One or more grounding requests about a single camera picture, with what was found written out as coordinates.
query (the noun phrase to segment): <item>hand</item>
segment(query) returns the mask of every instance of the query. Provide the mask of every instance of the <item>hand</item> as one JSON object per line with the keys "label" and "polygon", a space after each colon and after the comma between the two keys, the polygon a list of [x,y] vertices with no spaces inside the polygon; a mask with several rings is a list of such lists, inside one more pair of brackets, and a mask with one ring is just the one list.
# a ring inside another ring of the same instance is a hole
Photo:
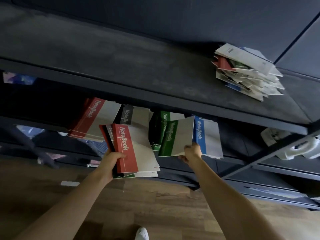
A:
{"label": "hand", "polygon": [[94,170],[94,173],[99,174],[105,183],[109,183],[113,177],[112,177],[112,169],[115,166],[117,160],[119,158],[125,158],[126,155],[121,152],[111,152],[108,150],[105,155],[103,156],[101,163],[97,167],[96,170]]}
{"label": "hand", "polygon": [[190,168],[193,168],[194,162],[201,159],[201,148],[200,146],[193,142],[192,145],[186,145],[184,147],[184,156],[178,156],[178,158],[182,159],[185,163],[189,165]]}

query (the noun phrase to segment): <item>white sneaker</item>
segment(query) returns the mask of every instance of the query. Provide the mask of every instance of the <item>white sneaker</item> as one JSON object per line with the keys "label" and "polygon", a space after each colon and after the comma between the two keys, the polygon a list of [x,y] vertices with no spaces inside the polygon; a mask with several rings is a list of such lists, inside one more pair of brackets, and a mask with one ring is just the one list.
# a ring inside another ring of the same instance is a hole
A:
{"label": "white sneaker", "polygon": [[140,227],[137,231],[135,240],[149,240],[149,235],[144,227]]}

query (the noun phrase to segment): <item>left hand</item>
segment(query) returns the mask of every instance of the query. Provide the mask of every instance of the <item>left hand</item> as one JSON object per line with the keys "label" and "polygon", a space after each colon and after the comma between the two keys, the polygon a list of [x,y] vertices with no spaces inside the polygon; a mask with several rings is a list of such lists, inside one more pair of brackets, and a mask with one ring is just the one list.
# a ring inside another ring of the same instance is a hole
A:
{"label": "left hand", "polygon": [[107,151],[105,153],[105,155],[103,156],[101,163],[99,164],[99,166],[97,167],[95,171],[95,173],[99,173],[105,183],[109,183],[113,177],[112,177],[112,169],[115,166],[117,160],[119,158],[125,158],[126,155],[121,153],[121,152],[109,152]]}

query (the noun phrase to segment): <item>forearm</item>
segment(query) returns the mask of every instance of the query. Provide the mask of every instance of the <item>forearm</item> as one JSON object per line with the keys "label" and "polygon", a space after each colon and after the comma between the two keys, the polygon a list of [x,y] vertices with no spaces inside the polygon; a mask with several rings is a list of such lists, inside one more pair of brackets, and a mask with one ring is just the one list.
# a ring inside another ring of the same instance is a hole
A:
{"label": "forearm", "polygon": [[208,205],[227,240],[283,239],[252,203],[202,160],[192,166]]}
{"label": "forearm", "polygon": [[106,183],[102,174],[93,171],[15,240],[72,240]]}

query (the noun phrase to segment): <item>wooden floor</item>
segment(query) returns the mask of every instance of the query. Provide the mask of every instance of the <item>wooden floor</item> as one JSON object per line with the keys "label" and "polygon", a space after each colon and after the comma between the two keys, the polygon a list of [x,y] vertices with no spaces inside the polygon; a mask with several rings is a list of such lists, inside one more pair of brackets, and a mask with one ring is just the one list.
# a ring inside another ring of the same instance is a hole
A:
{"label": "wooden floor", "polygon": [[[85,169],[49,169],[0,159],[0,239],[12,239],[82,181]],[[320,239],[320,212],[252,201],[286,239]],[[202,193],[146,179],[113,180],[75,239],[133,239],[145,226],[151,240],[225,239]]]}

